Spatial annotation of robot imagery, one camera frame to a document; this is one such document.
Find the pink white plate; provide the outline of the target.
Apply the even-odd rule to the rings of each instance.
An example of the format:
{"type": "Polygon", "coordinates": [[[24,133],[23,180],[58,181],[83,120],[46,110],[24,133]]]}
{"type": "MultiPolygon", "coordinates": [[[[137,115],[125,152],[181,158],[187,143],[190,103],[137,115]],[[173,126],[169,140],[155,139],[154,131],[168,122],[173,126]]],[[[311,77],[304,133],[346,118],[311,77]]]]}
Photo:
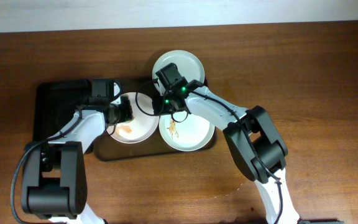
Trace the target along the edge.
{"type": "Polygon", "coordinates": [[[132,106],[133,120],[125,122],[132,126],[133,132],[130,134],[119,134],[114,126],[107,128],[108,136],[113,139],[125,143],[125,144],[135,144],[141,141],[146,140],[150,137],[154,131],[157,129],[159,117],[158,116],[148,116],[141,112],[135,102],[136,92],[123,93],[123,96],[128,96],[132,106]]]}

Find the pale green plate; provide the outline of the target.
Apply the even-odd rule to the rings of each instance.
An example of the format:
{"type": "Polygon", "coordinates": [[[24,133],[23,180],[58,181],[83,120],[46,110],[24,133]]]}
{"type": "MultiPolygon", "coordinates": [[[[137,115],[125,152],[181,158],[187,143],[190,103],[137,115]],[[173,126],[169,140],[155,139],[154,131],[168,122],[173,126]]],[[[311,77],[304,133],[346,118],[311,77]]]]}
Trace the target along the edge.
{"type": "Polygon", "coordinates": [[[207,145],[215,131],[212,123],[186,111],[162,115],[158,128],[170,147],[184,152],[196,151],[207,145]]]}

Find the light green top plate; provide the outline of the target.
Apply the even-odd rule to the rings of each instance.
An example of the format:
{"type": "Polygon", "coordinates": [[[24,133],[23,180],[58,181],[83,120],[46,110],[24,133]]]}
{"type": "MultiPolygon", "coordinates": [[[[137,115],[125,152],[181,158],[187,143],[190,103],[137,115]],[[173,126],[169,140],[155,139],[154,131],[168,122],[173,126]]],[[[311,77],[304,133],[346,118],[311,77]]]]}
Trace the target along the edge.
{"type": "Polygon", "coordinates": [[[156,79],[156,72],[169,63],[177,66],[178,72],[185,77],[187,82],[197,80],[204,83],[205,72],[201,61],[192,53],[184,50],[172,50],[160,56],[152,69],[152,79],[156,79]]]}

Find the yellow green sponge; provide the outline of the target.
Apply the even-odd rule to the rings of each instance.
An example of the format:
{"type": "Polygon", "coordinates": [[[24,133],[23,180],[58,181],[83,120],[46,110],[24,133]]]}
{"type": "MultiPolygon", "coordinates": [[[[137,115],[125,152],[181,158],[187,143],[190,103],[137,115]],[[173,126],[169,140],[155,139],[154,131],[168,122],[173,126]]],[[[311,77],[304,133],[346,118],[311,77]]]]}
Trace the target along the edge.
{"type": "Polygon", "coordinates": [[[123,133],[130,134],[133,132],[132,126],[130,124],[126,124],[126,123],[118,124],[116,131],[119,134],[123,134],[123,133]]]}

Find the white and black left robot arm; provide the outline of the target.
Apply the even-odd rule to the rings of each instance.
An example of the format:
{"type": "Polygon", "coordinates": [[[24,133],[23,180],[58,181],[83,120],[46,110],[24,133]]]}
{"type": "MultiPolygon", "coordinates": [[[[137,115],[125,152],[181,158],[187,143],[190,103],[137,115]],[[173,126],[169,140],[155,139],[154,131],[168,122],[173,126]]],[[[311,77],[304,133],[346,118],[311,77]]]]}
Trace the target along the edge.
{"type": "Polygon", "coordinates": [[[84,153],[110,126],[130,121],[128,97],[79,105],[72,119],[47,139],[30,142],[14,176],[22,174],[21,207],[43,222],[105,223],[87,203],[84,153]]]}

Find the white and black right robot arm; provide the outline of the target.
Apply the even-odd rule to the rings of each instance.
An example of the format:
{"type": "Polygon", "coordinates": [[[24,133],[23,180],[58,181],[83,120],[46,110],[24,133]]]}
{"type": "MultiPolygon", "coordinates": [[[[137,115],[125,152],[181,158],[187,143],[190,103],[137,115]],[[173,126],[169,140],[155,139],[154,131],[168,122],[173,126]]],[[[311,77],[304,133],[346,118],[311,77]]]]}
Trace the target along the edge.
{"type": "Polygon", "coordinates": [[[152,83],[163,87],[164,111],[186,111],[223,132],[235,165],[258,188],[268,223],[300,222],[286,182],[288,148],[264,108],[236,106],[196,80],[152,83]]]}

